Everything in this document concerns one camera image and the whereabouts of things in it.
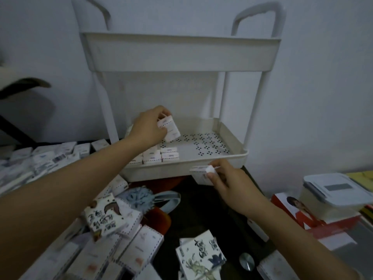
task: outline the white storage cart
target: white storage cart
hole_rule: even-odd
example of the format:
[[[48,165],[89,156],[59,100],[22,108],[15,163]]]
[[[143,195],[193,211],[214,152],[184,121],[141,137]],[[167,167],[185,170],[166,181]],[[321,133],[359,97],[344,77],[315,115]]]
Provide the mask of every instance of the white storage cart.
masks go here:
[[[88,2],[103,14],[107,31],[90,31]],[[255,5],[234,19],[231,37],[201,37],[154,34],[126,34],[112,30],[110,12],[97,0],[72,0],[89,69],[92,71],[111,143],[119,140],[107,90],[106,74],[111,72],[262,72],[250,121],[242,144],[222,123],[226,112],[224,84],[219,118],[174,118],[182,136],[163,147],[178,148],[180,160],[161,164],[126,166],[121,174],[129,181],[143,181],[189,175],[192,166],[226,158],[242,167],[248,155],[248,141],[261,92],[266,88],[276,60],[286,12],[279,2]],[[256,14],[275,12],[272,37],[235,37],[240,21]]]

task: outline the person's left hand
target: person's left hand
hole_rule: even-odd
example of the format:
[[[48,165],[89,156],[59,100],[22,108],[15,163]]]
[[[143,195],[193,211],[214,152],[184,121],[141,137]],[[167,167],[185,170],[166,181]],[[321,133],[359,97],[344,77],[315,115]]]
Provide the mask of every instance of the person's left hand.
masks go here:
[[[160,143],[167,134],[165,127],[159,128],[157,126],[158,118],[164,118],[164,115],[170,116],[171,112],[163,106],[157,106],[146,112],[140,113],[135,122],[128,138],[133,138],[140,145],[147,150],[152,146]]]

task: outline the black table surface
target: black table surface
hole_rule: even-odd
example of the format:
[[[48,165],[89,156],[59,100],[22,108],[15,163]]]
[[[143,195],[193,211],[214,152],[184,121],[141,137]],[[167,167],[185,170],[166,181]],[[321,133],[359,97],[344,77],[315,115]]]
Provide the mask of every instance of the black table surface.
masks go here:
[[[169,215],[171,227],[153,260],[163,280],[178,278],[180,264],[175,249],[180,238],[196,237],[210,230],[227,259],[221,270],[222,279],[262,279],[256,269],[244,270],[239,263],[243,252],[251,254],[255,264],[275,250],[271,241],[264,243],[247,225],[247,219],[231,210],[211,186],[198,185],[189,176],[173,191],[181,194],[181,202]]]

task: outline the picture of woman on box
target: picture of woman on box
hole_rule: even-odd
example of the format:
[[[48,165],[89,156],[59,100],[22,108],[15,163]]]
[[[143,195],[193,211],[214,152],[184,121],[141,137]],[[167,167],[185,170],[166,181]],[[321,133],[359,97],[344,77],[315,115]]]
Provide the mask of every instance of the picture of woman on box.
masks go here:
[[[326,224],[325,221],[319,220],[315,216],[313,216],[309,209],[303,204],[303,202],[300,202],[298,199],[292,196],[288,196],[286,200],[290,205],[299,209],[299,211],[295,214],[295,218],[297,223],[303,229],[307,229],[304,227],[305,224],[310,228],[315,228],[317,226]]]

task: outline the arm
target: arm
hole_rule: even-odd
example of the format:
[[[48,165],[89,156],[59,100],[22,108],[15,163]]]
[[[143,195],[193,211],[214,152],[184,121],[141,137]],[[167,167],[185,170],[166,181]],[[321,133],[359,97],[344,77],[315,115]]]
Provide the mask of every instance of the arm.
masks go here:
[[[220,176],[209,173],[208,177],[224,201],[266,232],[301,280],[359,279],[356,271],[269,202],[243,170],[234,169],[225,159],[211,165],[220,166]]]
[[[128,162],[165,137],[161,113],[170,115],[162,106],[141,113],[127,138],[0,199],[4,279],[18,279]]]

